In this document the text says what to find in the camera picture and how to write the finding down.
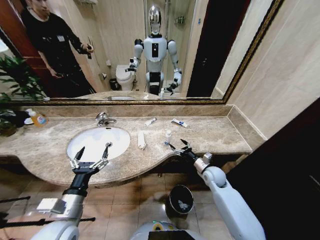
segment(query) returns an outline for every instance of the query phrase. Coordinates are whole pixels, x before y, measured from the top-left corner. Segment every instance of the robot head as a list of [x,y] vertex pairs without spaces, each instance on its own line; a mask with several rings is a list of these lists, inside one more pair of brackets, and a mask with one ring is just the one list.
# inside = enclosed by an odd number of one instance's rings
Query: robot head
[[156,5],[152,5],[149,10],[149,21],[151,26],[151,33],[153,35],[158,35],[160,33],[161,26],[161,12],[160,8]]

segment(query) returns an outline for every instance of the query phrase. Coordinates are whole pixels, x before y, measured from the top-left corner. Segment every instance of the trash can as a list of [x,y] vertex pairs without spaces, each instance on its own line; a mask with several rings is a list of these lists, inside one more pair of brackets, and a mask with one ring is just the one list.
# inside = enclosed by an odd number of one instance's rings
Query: trash can
[[167,198],[167,207],[178,215],[188,214],[194,207],[194,197],[189,188],[176,185]]
[[112,90],[117,91],[120,89],[120,84],[117,82],[116,78],[111,78],[109,82]]

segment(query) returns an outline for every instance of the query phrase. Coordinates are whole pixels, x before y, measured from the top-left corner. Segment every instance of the person's hand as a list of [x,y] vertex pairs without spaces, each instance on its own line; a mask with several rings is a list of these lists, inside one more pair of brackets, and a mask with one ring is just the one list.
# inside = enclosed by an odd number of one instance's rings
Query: person's hand
[[83,45],[82,48],[83,50],[87,51],[89,54],[92,54],[95,51],[94,47],[90,44],[87,44],[86,46]]
[[52,68],[49,69],[49,71],[50,71],[52,77],[54,77],[55,79],[61,79],[62,78],[62,76],[58,75],[57,72],[55,70],[53,70]]

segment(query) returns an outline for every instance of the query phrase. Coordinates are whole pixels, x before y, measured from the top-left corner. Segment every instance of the faucet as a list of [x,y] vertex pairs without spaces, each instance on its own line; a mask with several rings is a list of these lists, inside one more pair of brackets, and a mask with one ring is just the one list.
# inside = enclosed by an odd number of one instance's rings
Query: faucet
[[95,120],[98,121],[97,126],[103,127],[104,125],[108,124],[115,124],[117,122],[116,119],[109,118],[105,112],[100,112],[96,117]]

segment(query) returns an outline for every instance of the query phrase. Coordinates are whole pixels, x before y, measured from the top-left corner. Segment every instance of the gold mirror frame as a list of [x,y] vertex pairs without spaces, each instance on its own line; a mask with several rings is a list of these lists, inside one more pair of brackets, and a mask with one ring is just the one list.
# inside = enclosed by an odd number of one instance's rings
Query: gold mirror frame
[[257,30],[251,44],[246,51],[240,66],[235,72],[232,81],[225,92],[222,99],[210,99],[208,97],[198,97],[190,99],[170,99],[170,100],[83,100],[83,99],[72,99],[72,98],[52,98],[50,101],[10,101],[3,105],[10,106],[95,106],[95,105],[225,105],[230,98],[233,90],[237,86],[240,78],[245,72],[248,64],[258,49],[264,35],[266,34],[269,26],[275,18],[279,8],[281,7],[284,0],[274,0],[263,21]]

